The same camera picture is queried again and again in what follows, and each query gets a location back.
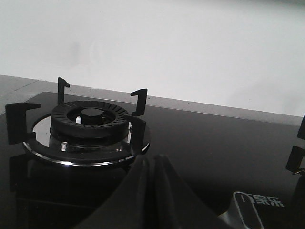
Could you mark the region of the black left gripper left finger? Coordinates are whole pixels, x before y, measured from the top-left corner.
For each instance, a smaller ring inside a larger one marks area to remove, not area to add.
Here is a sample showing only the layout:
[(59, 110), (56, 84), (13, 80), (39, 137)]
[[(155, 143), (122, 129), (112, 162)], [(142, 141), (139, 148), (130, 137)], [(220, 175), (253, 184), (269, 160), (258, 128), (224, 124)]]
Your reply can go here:
[(111, 196), (75, 229), (149, 229), (145, 209), (149, 162), (138, 156)]

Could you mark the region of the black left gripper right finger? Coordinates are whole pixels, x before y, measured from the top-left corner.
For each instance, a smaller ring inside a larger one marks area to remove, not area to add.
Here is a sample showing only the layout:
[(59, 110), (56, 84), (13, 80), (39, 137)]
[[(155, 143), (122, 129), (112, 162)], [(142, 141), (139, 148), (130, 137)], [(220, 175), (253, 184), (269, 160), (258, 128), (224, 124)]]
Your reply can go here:
[(194, 194), (165, 155), (155, 158), (154, 181), (159, 228), (229, 228)]

